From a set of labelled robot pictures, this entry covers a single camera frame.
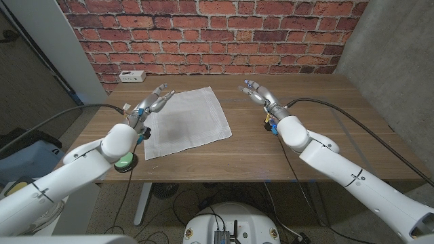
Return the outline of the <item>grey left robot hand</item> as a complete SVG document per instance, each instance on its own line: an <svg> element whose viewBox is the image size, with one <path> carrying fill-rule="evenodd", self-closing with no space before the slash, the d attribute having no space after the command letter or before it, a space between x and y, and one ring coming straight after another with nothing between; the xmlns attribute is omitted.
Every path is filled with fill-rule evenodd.
<svg viewBox="0 0 434 244"><path fill-rule="evenodd" d="M148 95L143 101L141 101L127 116L126 122L135 131L140 132L144 130L144 122L151 113L160 112L166 105L167 101L175 94L172 90L164 96L160 93L167 87L167 83L164 83L157 87L150 95Z"/></svg>

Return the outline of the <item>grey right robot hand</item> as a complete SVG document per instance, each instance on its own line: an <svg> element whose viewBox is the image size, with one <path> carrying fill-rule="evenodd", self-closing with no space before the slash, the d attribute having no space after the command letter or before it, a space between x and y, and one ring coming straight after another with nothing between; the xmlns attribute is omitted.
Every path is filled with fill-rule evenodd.
<svg viewBox="0 0 434 244"><path fill-rule="evenodd" d="M239 86L238 89L247 94L253 102L261 105L270 115L279 120L290 116L289 112L265 86L252 80L245 80L244 82L247 86Z"/></svg>

